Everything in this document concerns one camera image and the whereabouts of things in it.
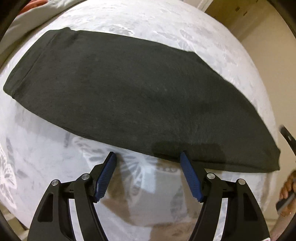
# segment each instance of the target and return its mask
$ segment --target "folded shirt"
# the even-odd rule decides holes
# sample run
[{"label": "folded shirt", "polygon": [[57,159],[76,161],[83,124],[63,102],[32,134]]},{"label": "folded shirt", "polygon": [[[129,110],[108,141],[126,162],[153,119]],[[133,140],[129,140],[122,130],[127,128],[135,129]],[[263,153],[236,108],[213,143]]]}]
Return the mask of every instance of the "folded shirt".
[{"label": "folded shirt", "polygon": [[69,28],[46,32],[4,91],[39,117],[85,138],[203,167],[279,170],[253,105],[193,52]]}]

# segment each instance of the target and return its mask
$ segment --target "human hand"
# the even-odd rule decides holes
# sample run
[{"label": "human hand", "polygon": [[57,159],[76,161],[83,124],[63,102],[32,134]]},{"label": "human hand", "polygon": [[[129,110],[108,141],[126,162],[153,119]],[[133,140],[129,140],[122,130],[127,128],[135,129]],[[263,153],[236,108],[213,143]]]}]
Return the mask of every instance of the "human hand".
[{"label": "human hand", "polygon": [[[294,170],[290,174],[290,176],[288,177],[284,186],[282,187],[280,195],[279,195],[279,200],[287,199],[289,192],[292,190],[296,193],[296,182],[294,182],[294,179],[296,179],[296,170]],[[287,207],[285,207],[285,209],[282,211],[281,215],[286,217],[295,211],[296,211],[296,199],[294,199]]]}]

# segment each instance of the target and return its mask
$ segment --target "silver bolt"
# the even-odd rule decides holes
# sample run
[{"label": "silver bolt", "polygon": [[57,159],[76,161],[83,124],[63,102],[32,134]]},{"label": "silver bolt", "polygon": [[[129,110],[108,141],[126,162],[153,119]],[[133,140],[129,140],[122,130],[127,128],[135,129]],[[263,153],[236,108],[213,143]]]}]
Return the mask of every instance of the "silver bolt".
[{"label": "silver bolt", "polygon": [[59,180],[53,180],[53,181],[52,181],[52,185],[53,185],[53,186],[56,186],[56,185],[58,185],[58,184],[59,184]]},{"label": "silver bolt", "polygon": [[208,179],[214,179],[215,178],[215,174],[213,173],[208,173],[207,174]]},{"label": "silver bolt", "polygon": [[246,184],[246,181],[244,179],[239,179],[239,184],[240,185],[245,185]]},{"label": "silver bolt", "polygon": [[88,174],[88,173],[83,174],[83,175],[81,176],[81,178],[82,178],[83,180],[87,180],[87,179],[89,179],[89,174]]}]

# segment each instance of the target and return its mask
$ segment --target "white tablecloth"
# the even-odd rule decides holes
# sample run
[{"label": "white tablecloth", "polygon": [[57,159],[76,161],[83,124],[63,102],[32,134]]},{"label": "white tablecloth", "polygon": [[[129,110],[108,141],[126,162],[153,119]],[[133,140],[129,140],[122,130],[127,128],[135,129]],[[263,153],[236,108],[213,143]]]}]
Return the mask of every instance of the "white tablecloth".
[{"label": "white tablecloth", "polygon": [[[8,75],[30,46],[46,31],[64,27],[127,35],[195,52],[249,99],[277,140],[266,89],[250,56],[222,24],[181,1],[87,0],[30,33],[1,69],[0,200],[22,223],[30,225],[51,180],[75,180],[114,151],[120,154],[118,166],[105,197],[96,204],[108,238],[188,240],[201,204],[192,197],[178,164],[73,135],[3,92]],[[266,207],[274,173],[214,172],[224,180],[245,179],[261,208]],[[224,201],[215,240],[221,238],[225,211]],[[71,212],[79,241],[73,202]]]}]

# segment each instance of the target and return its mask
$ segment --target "floor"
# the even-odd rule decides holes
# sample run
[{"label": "floor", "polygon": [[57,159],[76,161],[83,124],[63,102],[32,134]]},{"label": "floor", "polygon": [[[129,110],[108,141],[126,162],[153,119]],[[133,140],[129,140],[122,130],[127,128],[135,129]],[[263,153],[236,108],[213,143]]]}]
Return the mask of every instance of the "floor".
[{"label": "floor", "polygon": [[12,227],[13,231],[18,235],[18,237],[23,240],[27,241],[28,231],[24,229],[21,223],[17,220],[17,218],[12,215],[8,209],[0,203],[0,210],[3,213],[6,220],[8,220],[9,225]]}]

